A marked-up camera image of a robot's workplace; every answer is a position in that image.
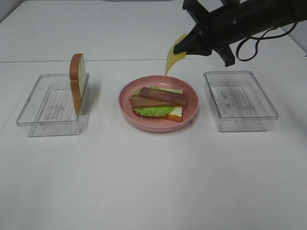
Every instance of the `black cable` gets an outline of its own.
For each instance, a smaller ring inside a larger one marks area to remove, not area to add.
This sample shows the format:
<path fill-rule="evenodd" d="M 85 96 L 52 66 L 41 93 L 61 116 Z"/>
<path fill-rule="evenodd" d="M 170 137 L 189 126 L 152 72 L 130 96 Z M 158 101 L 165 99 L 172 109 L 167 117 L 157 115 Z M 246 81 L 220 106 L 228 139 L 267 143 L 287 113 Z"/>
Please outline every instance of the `black cable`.
<path fill-rule="evenodd" d="M 297 23 L 294 23 L 293 26 L 292 26 L 292 28 L 291 28 L 289 31 L 287 31 L 286 33 L 281 34 L 281 35 L 270 36 L 270 37 L 264 37 L 269 31 L 272 31 L 272 30 L 277 29 L 277 27 L 274 27 L 274 28 L 271 28 L 271 29 L 267 30 L 261 37 L 252 37 L 252 36 L 251 36 L 251 37 L 245 38 L 243 41 L 241 41 L 241 42 L 239 43 L 238 47 L 236 48 L 236 57 L 237 57 L 240 61 L 250 61 L 250 60 L 252 60 L 252 59 L 258 54 L 258 45 L 259 45 L 259 42 L 260 42 L 261 40 L 275 39 L 275 38 L 279 38 L 279 37 L 286 36 L 286 35 L 288 35 L 289 33 L 291 33 L 291 32 L 294 30 L 294 28 L 296 27 L 296 25 L 297 25 Z M 241 59 L 241 58 L 239 58 L 239 51 L 240 51 L 241 47 L 244 45 L 245 42 L 247 42 L 247 41 L 250 40 L 250 39 L 257 40 L 257 42 L 256 42 L 256 44 L 255 44 L 255 54 L 254 54 L 252 57 L 247 58 L 247 59 Z"/>

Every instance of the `clear plastic container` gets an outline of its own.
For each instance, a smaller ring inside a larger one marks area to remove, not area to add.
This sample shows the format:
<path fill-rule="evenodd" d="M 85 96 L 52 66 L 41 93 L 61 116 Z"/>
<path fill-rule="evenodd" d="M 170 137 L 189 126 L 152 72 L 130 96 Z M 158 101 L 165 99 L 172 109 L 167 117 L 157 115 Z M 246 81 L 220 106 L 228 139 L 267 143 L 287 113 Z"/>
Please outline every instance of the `clear plastic container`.
<path fill-rule="evenodd" d="M 16 123 L 29 137 L 75 135 L 88 121 L 86 100 L 90 75 L 86 74 L 81 107 L 76 114 L 71 95 L 69 74 L 39 76 Z"/>
<path fill-rule="evenodd" d="M 252 72 L 203 75 L 206 97 L 219 131 L 266 131 L 278 119 L 278 113 Z"/>

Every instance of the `sandwich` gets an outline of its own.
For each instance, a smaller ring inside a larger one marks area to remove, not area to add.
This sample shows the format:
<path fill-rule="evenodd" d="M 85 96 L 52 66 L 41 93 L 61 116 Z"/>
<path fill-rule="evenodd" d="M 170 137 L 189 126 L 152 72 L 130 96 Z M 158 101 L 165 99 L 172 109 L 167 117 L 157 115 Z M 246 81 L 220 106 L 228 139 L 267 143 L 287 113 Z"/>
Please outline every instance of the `sandwich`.
<path fill-rule="evenodd" d="M 137 116 L 182 121 L 183 106 L 188 104 L 182 89 L 142 87 L 129 97 L 132 111 Z"/>

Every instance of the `bread slice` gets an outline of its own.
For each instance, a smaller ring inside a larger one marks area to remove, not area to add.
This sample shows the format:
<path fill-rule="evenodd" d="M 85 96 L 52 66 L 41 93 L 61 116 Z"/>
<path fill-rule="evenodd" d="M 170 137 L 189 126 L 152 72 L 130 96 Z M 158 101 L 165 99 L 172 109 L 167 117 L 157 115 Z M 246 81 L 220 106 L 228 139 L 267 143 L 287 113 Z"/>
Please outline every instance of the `bread slice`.
<path fill-rule="evenodd" d="M 86 71 L 83 54 L 74 54 L 71 59 L 69 77 L 71 80 L 71 94 L 75 113 L 80 109 L 81 99 L 86 84 Z"/>
<path fill-rule="evenodd" d="M 180 89 L 161 89 L 161 90 L 168 90 L 171 92 L 176 92 L 176 93 L 183 93 L 183 90 Z M 142 116 L 138 114 L 134 109 L 132 109 L 133 113 L 137 116 Z M 159 119 L 166 119 L 170 121 L 176 121 L 176 122 L 181 122 L 182 121 L 182 106 L 176 106 L 174 107 L 173 111 L 170 112 L 169 114 L 165 116 L 142 116 L 146 118 L 159 118 Z"/>

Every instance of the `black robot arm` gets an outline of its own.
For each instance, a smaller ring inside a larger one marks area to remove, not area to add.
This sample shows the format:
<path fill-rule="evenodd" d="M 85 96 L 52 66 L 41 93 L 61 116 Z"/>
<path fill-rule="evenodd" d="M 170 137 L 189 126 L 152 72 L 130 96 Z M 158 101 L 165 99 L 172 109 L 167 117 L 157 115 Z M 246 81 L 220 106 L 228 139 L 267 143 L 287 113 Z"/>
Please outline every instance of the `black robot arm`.
<path fill-rule="evenodd" d="M 209 56 L 216 51 L 225 66 L 235 63 L 229 45 L 271 28 L 307 20 L 307 0 L 221 0 L 208 12 L 197 0 L 184 0 L 196 25 L 174 48 L 174 53 Z"/>

